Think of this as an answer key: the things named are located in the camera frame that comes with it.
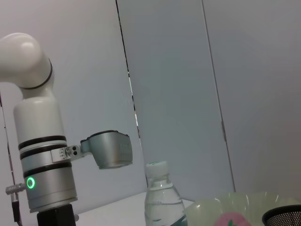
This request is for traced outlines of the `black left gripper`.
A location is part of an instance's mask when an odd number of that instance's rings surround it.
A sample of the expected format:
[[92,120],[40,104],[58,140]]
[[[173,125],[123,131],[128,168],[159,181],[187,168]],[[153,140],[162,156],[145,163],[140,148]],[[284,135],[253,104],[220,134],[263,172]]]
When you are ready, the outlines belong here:
[[37,221],[38,226],[76,226],[71,204],[39,212]]

